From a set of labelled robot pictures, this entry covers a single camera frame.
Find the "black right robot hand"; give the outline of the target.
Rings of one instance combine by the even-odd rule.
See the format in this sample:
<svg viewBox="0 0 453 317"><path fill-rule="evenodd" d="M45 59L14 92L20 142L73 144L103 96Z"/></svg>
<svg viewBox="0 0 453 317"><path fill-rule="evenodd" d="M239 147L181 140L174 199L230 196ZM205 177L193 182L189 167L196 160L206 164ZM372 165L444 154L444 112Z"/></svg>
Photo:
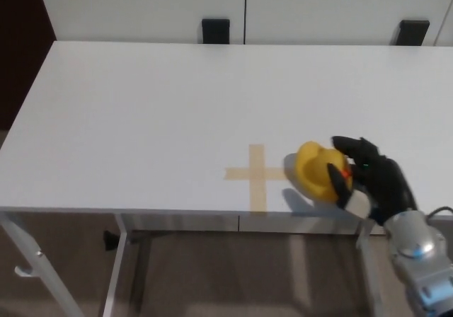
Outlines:
<svg viewBox="0 0 453 317"><path fill-rule="evenodd" d="M370 218L382 226L393 216L417 210L410 186L393 160L379 152L365 138L334 136L335 149L354 161L352 185L332 163L326 169L337 196L336 206L360 218Z"/></svg>

